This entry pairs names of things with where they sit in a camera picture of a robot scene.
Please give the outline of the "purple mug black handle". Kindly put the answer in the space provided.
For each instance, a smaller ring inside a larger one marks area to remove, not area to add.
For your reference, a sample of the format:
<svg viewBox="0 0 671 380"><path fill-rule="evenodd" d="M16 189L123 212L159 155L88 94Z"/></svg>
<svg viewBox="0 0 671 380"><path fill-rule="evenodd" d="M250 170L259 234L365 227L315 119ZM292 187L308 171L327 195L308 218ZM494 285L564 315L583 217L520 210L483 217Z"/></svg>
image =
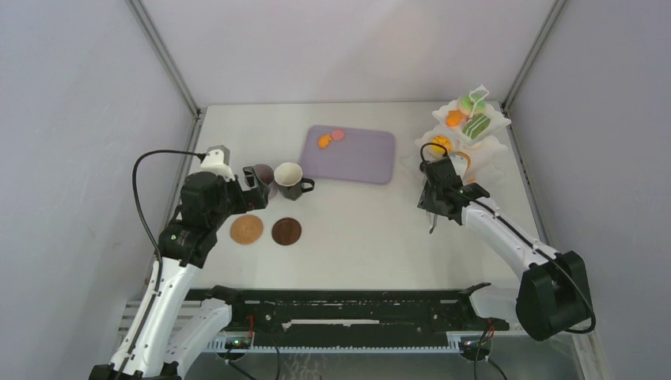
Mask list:
<svg viewBox="0 0 671 380"><path fill-rule="evenodd" d="M253 168L258 178L268 186L268 200L272 200L278 192L278 186L274 178L274 170L266 164L256 164Z"/></svg>

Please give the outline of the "steel white serving tongs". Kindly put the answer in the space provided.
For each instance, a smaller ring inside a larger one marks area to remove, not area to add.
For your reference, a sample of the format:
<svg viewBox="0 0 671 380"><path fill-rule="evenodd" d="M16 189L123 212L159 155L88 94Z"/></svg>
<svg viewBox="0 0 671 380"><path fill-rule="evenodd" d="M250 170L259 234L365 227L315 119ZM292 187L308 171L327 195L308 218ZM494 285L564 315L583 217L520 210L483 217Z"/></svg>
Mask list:
<svg viewBox="0 0 671 380"><path fill-rule="evenodd" d="M430 223L429 234L432 234L437 226L438 216L435 213L427 213L427 218Z"/></svg>

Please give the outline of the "woven rattan coaster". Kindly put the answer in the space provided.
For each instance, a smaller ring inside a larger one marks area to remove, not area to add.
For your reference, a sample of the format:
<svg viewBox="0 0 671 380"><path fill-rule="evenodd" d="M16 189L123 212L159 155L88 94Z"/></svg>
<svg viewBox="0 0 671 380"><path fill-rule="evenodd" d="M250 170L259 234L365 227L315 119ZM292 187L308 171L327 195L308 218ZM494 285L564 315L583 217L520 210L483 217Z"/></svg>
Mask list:
<svg viewBox="0 0 671 380"><path fill-rule="evenodd" d="M251 245L263 234L263 221L255 215L243 215L231 225L229 235L237 244Z"/></svg>

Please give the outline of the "black mug white inside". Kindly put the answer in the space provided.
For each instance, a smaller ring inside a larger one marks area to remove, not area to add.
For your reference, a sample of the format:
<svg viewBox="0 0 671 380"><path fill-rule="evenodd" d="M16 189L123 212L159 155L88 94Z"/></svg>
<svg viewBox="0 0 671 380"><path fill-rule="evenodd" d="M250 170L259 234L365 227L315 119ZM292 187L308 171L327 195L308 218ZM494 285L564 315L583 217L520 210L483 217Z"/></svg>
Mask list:
<svg viewBox="0 0 671 380"><path fill-rule="evenodd" d="M302 167L293 162L279 165L274 170L274 180L282 196L292 201L315 188L315 181L304 177Z"/></svg>

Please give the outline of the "orange egg tart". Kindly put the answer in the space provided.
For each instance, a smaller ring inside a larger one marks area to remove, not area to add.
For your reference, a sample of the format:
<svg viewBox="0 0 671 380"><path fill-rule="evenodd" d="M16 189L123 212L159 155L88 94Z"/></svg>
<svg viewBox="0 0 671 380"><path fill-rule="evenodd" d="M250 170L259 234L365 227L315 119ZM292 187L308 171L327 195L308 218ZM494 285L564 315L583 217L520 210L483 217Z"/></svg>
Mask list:
<svg viewBox="0 0 671 380"><path fill-rule="evenodd" d="M456 152L450 156L455 172L459 176L464 176L471 165L471 159L463 152Z"/></svg>

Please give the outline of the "dark wooden round coaster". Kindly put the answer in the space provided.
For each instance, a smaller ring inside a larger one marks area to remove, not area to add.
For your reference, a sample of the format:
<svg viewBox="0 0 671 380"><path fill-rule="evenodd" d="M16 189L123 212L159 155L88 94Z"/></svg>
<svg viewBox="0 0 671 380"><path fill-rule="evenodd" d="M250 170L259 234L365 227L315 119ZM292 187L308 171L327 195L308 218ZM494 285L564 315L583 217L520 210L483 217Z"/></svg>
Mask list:
<svg viewBox="0 0 671 380"><path fill-rule="evenodd" d="M301 237L301 223L295 218L281 218L271 229L275 243L283 246L295 244Z"/></svg>

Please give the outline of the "yellow frosted donut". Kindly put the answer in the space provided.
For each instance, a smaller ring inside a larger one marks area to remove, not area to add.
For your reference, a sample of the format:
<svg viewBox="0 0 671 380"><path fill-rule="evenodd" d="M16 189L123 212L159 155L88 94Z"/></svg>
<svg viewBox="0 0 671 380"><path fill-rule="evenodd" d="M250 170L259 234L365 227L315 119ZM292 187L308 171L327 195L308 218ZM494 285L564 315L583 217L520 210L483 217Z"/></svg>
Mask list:
<svg viewBox="0 0 671 380"><path fill-rule="evenodd" d="M453 144L446 136L436 135L430 140L427 150L433 157L442 158L452 152Z"/></svg>

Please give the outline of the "white three tier stand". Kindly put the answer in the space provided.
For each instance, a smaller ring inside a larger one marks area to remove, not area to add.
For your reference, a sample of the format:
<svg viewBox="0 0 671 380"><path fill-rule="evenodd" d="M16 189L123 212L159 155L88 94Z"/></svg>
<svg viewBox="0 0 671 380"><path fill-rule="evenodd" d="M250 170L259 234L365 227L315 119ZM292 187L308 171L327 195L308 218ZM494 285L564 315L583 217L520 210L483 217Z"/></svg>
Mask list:
<svg viewBox="0 0 671 380"><path fill-rule="evenodd" d="M448 158L456 152L463 152L471 159L468 171L464 176L460 176L465 184L476 182L486 186L494 184L504 177L504 172L499 168L497 161L508 151L508 147L501 143L495 135L508 127L511 124L511 120L504 116L494 105L488 103L490 91L485 86L480 85L462 96L473 93L484 95L487 106L482 113L491 118L489 128L478 139L472 140L464 135L462 130L473 116L466 116L457 127L447 127L445 118L450 110L457 109L457 100L460 98L458 97L456 100L450 101L448 104L432 112L432 116L437 121L436 126L414 141L414 145L423 154L414 160L405 158L405 165L419 164L421 158L425 158L429 162L438 160L439 158L433 157L429 153L427 147L434 136L444 135L453 144L453 150L448 154Z"/></svg>

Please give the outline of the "orange bear cookie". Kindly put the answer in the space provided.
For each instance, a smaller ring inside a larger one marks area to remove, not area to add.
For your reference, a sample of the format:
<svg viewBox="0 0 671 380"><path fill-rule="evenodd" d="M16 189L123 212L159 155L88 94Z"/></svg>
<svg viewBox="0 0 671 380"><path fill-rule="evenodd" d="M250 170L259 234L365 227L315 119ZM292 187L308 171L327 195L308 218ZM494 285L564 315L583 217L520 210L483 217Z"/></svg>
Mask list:
<svg viewBox="0 0 671 380"><path fill-rule="evenodd" d="M457 127L465 118L465 115L460 110L450 110L445 118L447 127Z"/></svg>

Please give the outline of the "green striped cake slice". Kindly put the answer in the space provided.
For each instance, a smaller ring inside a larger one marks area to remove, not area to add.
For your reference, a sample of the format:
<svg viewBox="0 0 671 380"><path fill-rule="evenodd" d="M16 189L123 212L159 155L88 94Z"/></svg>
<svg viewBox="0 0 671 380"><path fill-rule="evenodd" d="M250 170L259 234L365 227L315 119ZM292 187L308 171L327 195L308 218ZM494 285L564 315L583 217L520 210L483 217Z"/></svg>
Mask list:
<svg viewBox="0 0 671 380"><path fill-rule="evenodd" d="M475 140L489 128L490 124L491 118L483 113L476 114L465 124L462 133Z"/></svg>

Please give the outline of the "pink macaron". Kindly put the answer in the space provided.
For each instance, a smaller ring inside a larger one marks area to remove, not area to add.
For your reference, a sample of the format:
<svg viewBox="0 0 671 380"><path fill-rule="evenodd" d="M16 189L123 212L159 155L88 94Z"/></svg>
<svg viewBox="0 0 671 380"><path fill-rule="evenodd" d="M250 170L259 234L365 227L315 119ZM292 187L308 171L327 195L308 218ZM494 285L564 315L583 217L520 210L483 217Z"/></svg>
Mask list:
<svg viewBox="0 0 671 380"><path fill-rule="evenodd" d="M335 141L340 141L340 140L344 139L345 132L343 130L336 129L336 130L332 131L331 137Z"/></svg>

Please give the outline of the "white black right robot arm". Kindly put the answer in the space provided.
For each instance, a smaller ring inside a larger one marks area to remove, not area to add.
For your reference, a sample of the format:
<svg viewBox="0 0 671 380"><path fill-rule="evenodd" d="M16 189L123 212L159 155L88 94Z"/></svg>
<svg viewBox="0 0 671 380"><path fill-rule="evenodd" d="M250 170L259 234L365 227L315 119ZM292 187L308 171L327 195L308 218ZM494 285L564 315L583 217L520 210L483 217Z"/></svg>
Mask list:
<svg viewBox="0 0 671 380"><path fill-rule="evenodd" d="M488 318L517 322L534 340L558 333L591 333L597 323L584 260L559 252L526 233L501 211L477 183L464 184L448 157L423 159L425 177L418 207L476 234L518 279L513 288L482 283L466 291L458 321L478 329Z"/></svg>

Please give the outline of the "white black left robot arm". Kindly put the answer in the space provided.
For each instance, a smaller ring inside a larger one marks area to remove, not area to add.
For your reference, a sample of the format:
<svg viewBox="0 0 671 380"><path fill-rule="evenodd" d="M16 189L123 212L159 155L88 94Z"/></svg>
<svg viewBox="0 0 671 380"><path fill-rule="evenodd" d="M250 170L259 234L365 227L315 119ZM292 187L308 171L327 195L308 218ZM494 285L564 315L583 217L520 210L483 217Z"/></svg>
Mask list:
<svg viewBox="0 0 671 380"><path fill-rule="evenodd" d="M109 363L91 370L91 379L182 379L218 331L245 324L243 304L215 298L206 300L178 332L173 330L224 221L267 206L268 186L254 168L243 169L246 189L236 176L225 178L225 171L225 165L216 165L186 178L180 204L159 235L161 257L131 327Z"/></svg>

